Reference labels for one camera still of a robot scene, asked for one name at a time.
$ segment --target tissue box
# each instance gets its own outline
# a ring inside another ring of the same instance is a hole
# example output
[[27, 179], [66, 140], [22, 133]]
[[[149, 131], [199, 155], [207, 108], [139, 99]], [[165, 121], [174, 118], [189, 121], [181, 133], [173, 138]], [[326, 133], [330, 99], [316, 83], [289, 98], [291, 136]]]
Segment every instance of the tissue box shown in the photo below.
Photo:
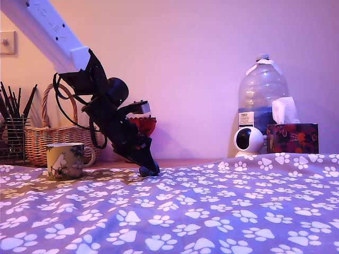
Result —
[[290, 123], [267, 126], [267, 153], [319, 153], [318, 124]]

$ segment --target purple blanket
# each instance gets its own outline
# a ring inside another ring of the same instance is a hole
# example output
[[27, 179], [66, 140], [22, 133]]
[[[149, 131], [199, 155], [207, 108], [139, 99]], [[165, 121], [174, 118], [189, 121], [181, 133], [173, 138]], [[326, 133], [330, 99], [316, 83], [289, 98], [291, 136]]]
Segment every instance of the purple blanket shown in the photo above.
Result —
[[0, 253], [336, 253], [339, 155], [85, 170], [0, 165]]

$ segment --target large plastic bottle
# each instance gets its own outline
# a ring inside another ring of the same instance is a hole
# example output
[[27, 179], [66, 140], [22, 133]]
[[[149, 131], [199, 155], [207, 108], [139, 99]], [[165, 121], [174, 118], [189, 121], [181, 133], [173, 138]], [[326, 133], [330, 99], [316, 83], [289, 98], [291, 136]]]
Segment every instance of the large plastic bottle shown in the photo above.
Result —
[[272, 117], [272, 102], [289, 96], [287, 82], [269, 55], [256, 57], [256, 63], [243, 78], [239, 88], [239, 128], [253, 126], [266, 135], [268, 124], [276, 123]]

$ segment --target light switch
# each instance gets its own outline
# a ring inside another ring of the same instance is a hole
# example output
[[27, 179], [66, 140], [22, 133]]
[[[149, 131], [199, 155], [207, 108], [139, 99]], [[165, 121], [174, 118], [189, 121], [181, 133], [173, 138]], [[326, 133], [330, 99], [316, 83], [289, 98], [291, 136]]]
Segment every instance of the light switch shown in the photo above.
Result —
[[14, 55], [15, 50], [15, 32], [0, 32], [0, 53], [2, 55]]

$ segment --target wall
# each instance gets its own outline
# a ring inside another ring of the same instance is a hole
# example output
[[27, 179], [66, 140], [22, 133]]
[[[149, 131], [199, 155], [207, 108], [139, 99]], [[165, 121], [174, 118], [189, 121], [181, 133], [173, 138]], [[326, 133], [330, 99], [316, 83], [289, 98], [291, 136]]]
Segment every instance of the wall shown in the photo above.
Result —
[[[320, 151], [338, 152], [339, 1], [51, 2], [107, 76], [127, 83], [126, 103], [149, 100], [157, 117], [155, 158], [235, 154], [238, 86], [259, 53], [283, 70], [301, 122], [319, 123]], [[41, 95], [53, 66], [4, 15], [1, 29], [17, 31], [19, 45], [17, 56], [1, 57], [1, 79], [23, 87], [24, 102], [38, 84], [31, 116], [41, 126]], [[49, 111], [53, 126], [69, 124], [52, 96]]]

